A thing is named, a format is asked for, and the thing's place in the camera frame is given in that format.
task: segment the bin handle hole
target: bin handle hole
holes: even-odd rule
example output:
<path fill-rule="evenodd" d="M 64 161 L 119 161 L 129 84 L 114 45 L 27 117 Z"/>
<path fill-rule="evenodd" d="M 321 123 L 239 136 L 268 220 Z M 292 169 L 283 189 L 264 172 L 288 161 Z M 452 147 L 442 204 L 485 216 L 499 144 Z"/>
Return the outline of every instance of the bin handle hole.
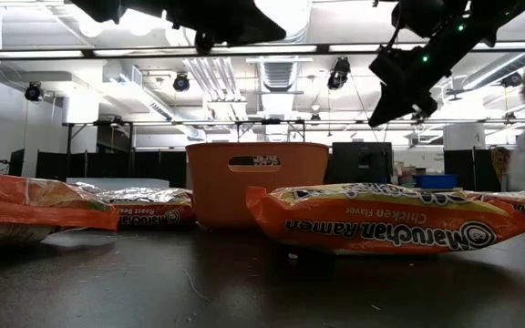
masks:
<path fill-rule="evenodd" d="M 239 173 L 270 173 L 281 169 L 281 159 L 277 156 L 235 156 L 228 161 L 228 168 Z"/>

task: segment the orange plastic bin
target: orange plastic bin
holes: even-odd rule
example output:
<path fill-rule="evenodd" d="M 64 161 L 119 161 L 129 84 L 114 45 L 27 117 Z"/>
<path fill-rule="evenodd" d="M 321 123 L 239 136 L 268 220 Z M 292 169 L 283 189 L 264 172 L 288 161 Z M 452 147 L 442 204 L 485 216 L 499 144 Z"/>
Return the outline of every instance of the orange plastic bin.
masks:
<path fill-rule="evenodd" d="M 327 146 L 305 142 L 210 143 L 186 150 L 196 217 L 209 228 L 256 227 L 246 208 L 249 186 L 272 191 L 321 185 L 328 158 Z"/>

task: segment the gray countertop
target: gray countertop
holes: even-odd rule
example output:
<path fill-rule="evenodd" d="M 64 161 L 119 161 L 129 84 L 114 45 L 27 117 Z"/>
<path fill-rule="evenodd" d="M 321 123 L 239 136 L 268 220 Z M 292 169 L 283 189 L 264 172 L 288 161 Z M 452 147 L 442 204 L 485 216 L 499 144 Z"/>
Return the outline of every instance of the gray countertop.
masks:
<path fill-rule="evenodd" d="M 525 234 L 290 261 L 258 232 L 71 231 L 0 248 L 0 327 L 525 327 Z"/>

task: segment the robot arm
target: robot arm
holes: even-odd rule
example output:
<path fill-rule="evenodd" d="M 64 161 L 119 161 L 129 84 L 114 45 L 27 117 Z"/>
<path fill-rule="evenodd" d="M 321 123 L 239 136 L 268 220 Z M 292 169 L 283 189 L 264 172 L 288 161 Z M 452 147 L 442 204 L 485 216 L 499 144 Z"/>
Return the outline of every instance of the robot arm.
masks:
<path fill-rule="evenodd" d="M 397 30 L 408 28 L 430 38 L 411 50 L 381 46 L 370 69 L 382 81 L 382 95 L 369 119 L 371 127 L 419 112 L 437 110 L 429 90 L 450 77 L 477 43 L 495 46 L 497 31 L 525 11 L 525 0 L 399 0 L 392 13 Z"/>
<path fill-rule="evenodd" d="M 195 46 L 208 53 L 214 44 L 242 46 L 285 38 L 285 31 L 261 12 L 253 0 L 72 0 L 98 22 L 118 24 L 127 9 L 166 19 L 174 28 L 196 30 Z"/>

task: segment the blue box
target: blue box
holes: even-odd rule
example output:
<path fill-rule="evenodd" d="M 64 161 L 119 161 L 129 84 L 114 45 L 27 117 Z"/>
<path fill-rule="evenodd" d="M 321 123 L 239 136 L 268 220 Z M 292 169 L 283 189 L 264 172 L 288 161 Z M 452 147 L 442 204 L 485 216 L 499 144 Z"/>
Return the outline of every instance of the blue box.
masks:
<path fill-rule="evenodd" d="M 422 189 L 453 189 L 457 186 L 457 176 L 448 175 L 425 175 L 415 176 L 417 188 Z"/>

